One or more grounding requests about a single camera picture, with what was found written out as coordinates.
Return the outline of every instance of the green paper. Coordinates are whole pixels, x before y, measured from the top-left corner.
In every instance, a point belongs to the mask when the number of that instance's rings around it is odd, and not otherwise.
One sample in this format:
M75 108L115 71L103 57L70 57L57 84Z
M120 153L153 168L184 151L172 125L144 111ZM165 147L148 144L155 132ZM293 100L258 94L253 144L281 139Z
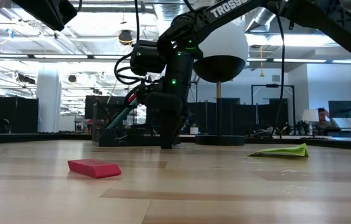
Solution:
M264 154L266 152L270 152L272 154L287 154L291 156L301 156L301 157L308 157L308 147L306 143L301 144L300 146L296 147L285 147L285 148L274 148L274 149L263 149L258 152L254 152L249 156L256 156L258 154Z

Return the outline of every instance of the fluorescent light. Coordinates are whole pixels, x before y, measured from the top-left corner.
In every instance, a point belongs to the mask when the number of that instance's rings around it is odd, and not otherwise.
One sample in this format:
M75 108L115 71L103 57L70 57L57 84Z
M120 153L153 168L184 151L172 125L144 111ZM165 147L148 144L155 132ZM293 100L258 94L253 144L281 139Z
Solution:
M248 62L266 62L267 58L248 58Z
M0 54L0 58L28 58L28 56L21 54Z
M23 88L21 86L0 86L2 89L9 89L9 88Z
M94 55L95 59L120 59L123 55Z
M351 60L333 60L332 63L351 63Z
M275 58L274 62L282 62L281 58ZM292 63L325 63L326 60L321 59L285 59L285 62Z
M75 7L75 8L77 8L78 7L78 4L73 4L73 6ZM125 7L125 8L134 8L134 6L132 6L132 5L130 5L130 6L127 6L127 5L115 5L115 4L110 4L110 3L108 3L108 4L83 4L83 8L88 8L88 7L101 7L101 8L103 8L103 7Z
M63 86L62 87L63 89L66 89L66 90L92 90L94 89L94 87L75 87L75 86Z
M291 47L320 47L327 44L334 44L334 41L326 35L312 34L286 34L285 45ZM272 35L268 40L268 45L282 46L282 37Z
M87 55L34 55L35 58L88 59Z

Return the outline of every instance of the red block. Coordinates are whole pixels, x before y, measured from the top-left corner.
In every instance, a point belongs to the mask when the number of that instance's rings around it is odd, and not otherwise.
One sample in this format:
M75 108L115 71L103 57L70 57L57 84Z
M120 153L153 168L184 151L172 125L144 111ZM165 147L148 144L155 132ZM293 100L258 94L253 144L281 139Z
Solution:
M84 174L93 178L111 177L120 175L121 170L118 165L97 159L80 159L68 161L69 169L79 174Z

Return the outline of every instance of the wooden surface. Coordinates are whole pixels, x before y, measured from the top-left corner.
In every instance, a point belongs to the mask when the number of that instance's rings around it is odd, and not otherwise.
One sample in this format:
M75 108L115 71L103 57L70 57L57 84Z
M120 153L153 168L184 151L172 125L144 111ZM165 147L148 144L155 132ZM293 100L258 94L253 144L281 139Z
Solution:
M184 146L0 144L0 223L351 223L351 150L246 157L279 145ZM123 174L69 172L67 160L91 158Z

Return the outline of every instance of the cable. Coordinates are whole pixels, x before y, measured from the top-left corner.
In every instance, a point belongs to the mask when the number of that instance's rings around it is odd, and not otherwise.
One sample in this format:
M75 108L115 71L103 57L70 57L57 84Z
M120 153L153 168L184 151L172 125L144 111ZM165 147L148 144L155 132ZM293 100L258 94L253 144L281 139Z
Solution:
M136 8L137 41L139 41L139 15L138 15L138 0L134 0L134 6L135 6L135 8Z
M195 9L193 9L193 7L190 5L190 3L188 2L188 0L184 0L185 4L187 5L189 11L191 12L195 12Z
M83 7L83 0L79 0L77 11L80 12L82 10L82 7Z
M281 96L279 97L278 112L276 113L275 124L273 131L271 132L271 137L274 135L276 126L278 125L279 112L281 111L282 99L283 99L283 86L285 80L285 35L283 33L283 27L281 23L281 18L279 15L276 15L276 20L278 21L279 31L282 37L282 71L281 71Z
M115 64L115 68L114 68L114 73L115 73L115 77L117 80L119 80L120 83L124 84L124 85L133 85L137 82L140 82L141 81L141 78L137 78L137 77L128 77L126 75L120 75L119 72L122 72L124 70L128 70L128 69L131 69L131 67L124 67L124 68L121 68L118 70L118 66L120 64L120 62L122 62L124 59L128 58L131 56L131 53L121 57ZM131 79L131 80L134 80L134 81L131 81L131 82L126 82L126 81L123 81L122 78L126 78L126 79Z
M116 81L115 81L115 85L113 86L111 95L109 95L108 101L107 101L106 103L109 103L109 101L111 101L111 98L112 98L112 96L113 96L113 92L115 91L116 84L118 84L118 80L117 80L117 79L116 79Z
M351 121L348 120L347 118L344 118L344 120L346 120L346 122L348 122L349 125L351 125Z

